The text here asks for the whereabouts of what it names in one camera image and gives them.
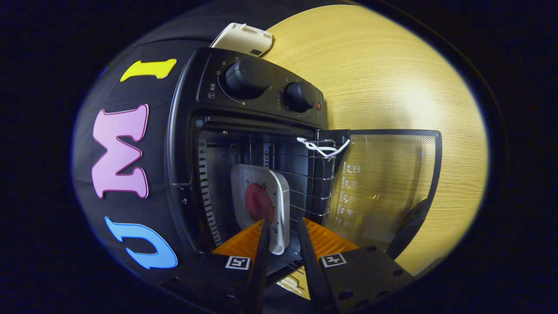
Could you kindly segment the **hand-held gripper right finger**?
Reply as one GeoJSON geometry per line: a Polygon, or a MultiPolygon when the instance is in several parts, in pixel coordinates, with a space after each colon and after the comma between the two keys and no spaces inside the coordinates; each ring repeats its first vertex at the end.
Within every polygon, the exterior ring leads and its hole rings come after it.
{"type": "Polygon", "coordinates": [[[305,217],[297,224],[310,299],[322,314],[368,314],[415,279],[376,245],[358,247],[305,217]]]}

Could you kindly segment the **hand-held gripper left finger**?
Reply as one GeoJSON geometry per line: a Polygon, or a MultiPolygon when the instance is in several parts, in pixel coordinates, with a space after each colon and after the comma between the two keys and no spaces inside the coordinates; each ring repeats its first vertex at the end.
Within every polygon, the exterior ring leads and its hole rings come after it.
{"type": "Polygon", "coordinates": [[[261,314],[270,237],[261,219],[213,252],[195,252],[160,286],[206,314],[261,314]]]}

